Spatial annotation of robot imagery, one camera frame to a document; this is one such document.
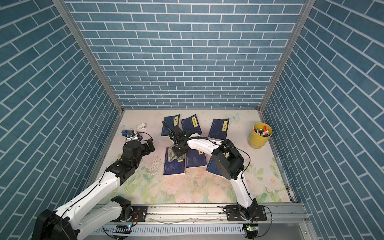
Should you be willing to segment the grey striped cloth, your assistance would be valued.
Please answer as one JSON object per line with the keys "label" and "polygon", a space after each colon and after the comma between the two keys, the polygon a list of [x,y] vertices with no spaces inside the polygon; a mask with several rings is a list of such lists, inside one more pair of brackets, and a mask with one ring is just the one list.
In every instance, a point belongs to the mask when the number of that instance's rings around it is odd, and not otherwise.
{"label": "grey striped cloth", "polygon": [[174,153],[174,151],[172,150],[172,148],[167,148],[167,161],[168,162],[173,162],[173,161],[177,161],[177,162],[182,162],[183,161],[183,157],[177,157],[176,154]]}

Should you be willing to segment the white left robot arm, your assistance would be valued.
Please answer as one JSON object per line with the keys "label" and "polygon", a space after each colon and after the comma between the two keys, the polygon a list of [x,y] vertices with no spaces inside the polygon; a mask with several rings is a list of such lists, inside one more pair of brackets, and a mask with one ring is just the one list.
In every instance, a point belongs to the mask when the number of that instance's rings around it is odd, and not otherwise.
{"label": "white left robot arm", "polygon": [[93,184],[56,210],[39,214],[32,239],[83,240],[110,221],[137,221],[138,215],[133,213],[131,201],[121,196],[112,198],[93,213],[89,211],[135,173],[142,157],[154,151],[152,138],[144,143],[139,140],[126,142],[122,157],[106,168]]}

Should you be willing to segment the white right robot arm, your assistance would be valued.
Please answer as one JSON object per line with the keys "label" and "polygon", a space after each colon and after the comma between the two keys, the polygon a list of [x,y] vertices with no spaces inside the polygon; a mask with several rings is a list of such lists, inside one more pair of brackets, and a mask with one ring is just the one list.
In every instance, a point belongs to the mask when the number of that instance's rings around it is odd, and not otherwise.
{"label": "white right robot arm", "polygon": [[245,160],[239,152],[239,149],[228,139],[216,143],[214,140],[202,137],[199,134],[186,133],[179,127],[175,127],[173,130],[167,127],[166,124],[164,124],[164,127],[170,132],[169,137],[174,143],[172,150],[177,157],[191,150],[198,150],[210,155],[219,173],[231,182],[237,197],[240,215],[245,220],[255,218],[258,203],[248,191],[248,185],[245,179]]}

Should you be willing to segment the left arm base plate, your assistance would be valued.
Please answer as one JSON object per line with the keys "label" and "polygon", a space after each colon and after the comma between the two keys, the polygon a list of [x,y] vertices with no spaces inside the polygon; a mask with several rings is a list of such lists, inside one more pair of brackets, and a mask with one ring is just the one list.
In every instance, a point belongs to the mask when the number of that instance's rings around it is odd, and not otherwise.
{"label": "left arm base plate", "polygon": [[148,206],[133,205],[130,207],[123,207],[120,215],[112,220],[112,223],[131,223],[144,222],[146,220]]}

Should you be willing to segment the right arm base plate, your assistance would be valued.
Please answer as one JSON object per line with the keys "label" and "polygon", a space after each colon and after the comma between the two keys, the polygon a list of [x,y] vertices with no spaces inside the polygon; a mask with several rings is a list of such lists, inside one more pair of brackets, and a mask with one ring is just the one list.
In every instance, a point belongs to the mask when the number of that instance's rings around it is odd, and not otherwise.
{"label": "right arm base plate", "polygon": [[248,208],[241,207],[238,204],[227,205],[223,210],[228,222],[257,222],[267,220],[265,207],[262,205],[251,205]]}

